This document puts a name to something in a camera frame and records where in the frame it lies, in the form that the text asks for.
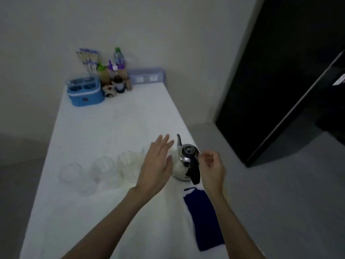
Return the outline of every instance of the blue towel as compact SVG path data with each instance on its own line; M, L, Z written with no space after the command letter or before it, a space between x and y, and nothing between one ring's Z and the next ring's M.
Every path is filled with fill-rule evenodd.
M200 251L224 244L224 239L218 224L216 212L204 190L194 189L183 197L192 215L195 227L196 243Z

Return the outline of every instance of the white table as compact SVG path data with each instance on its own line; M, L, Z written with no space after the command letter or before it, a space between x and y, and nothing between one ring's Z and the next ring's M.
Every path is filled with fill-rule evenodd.
M182 143L195 144L163 83L136 85L101 104L80 108L64 92L20 258L40 258L49 215L81 199L59 183L61 167L79 163L86 169L98 157L140 151L159 134L170 134L176 148L177 133Z

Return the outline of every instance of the hand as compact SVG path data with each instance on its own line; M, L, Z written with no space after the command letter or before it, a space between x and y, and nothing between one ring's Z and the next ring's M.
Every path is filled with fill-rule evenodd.
M225 167L219 153L205 151L199 155L200 175L208 197L212 200L223 196Z
M155 142L151 143L141 167L135 188L142 195L145 202L151 200L162 190L172 174L173 161L171 155L167 158L167 153L170 147L173 146L174 140L168 143L168 139L168 134L164 139L160 135Z

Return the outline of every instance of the forearm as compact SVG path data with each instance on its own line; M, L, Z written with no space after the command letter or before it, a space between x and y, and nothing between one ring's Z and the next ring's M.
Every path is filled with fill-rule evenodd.
M264 255L239 222L223 196L211 198L230 258L260 258Z
M99 222L63 259L107 259L112 255L127 226L146 200L131 188L119 205Z

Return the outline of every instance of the water bottle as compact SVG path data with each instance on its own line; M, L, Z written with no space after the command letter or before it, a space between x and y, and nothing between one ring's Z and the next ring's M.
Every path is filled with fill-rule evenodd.
M125 57L123 56L119 47L115 47L114 59L117 67L119 69L125 68Z

